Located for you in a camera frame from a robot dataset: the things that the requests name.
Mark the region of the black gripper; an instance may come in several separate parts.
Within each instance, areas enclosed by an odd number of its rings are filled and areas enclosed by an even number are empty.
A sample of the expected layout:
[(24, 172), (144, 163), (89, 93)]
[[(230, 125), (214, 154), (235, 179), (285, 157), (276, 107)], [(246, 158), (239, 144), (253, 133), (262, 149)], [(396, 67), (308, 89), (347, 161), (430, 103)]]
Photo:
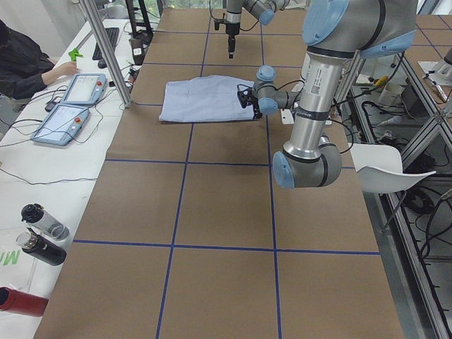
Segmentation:
[(235, 44), (236, 39), (235, 37), (239, 34), (240, 31), (240, 22), (238, 23), (231, 23), (226, 22), (226, 29), (225, 32), (228, 34), (228, 58), (233, 59), (234, 53), (235, 53)]
[(259, 105), (258, 105), (258, 100), (256, 98), (251, 98), (249, 100), (249, 104), (252, 106), (253, 108), (253, 112), (254, 112), (254, 117), (253, 119), (261, 119), (263, 114), (260, 111)]

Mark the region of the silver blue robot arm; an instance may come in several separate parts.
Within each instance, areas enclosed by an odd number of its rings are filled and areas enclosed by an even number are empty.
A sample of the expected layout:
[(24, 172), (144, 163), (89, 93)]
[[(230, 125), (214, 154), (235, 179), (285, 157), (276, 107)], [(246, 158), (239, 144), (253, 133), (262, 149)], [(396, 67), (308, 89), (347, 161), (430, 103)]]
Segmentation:
[(289, 5), (288, 0), (231, 0), (227, 1), (225, 17), (218, 23), (225, 25), (228, 35), (228, 57), (232, 59), (235, 52), (236, 36), (241, 27), (242, 10), (248, 11), (262, 25), (269, 24), (279, 10)]
[(262, 66), (252, 95), (262, 114), (290, 108), (290, 139), (273, 156), (273, 175), (282, 188), (321, 187), (340, 175), (337, 147), (323, 134), (345, 63), (355, 54), (384, 57), (408, 49), (415, 37), (416, 1), (315, 1), (307, 11), (302, 39), (309, 65), (299, 93), (278, 91), (275, 72)]

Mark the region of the person's hand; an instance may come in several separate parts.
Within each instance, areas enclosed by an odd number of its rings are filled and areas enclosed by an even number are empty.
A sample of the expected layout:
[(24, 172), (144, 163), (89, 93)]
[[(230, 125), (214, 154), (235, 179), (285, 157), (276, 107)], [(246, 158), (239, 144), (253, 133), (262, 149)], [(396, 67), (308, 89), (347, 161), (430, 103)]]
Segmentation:
[(53, 71), (56, 74), (56, 77), (61, 76), (72, 76), (79, 72), (79, 68), (75, 61), (68, 61), (66, 63), (61, 64), (58, 67), (54, 67)]

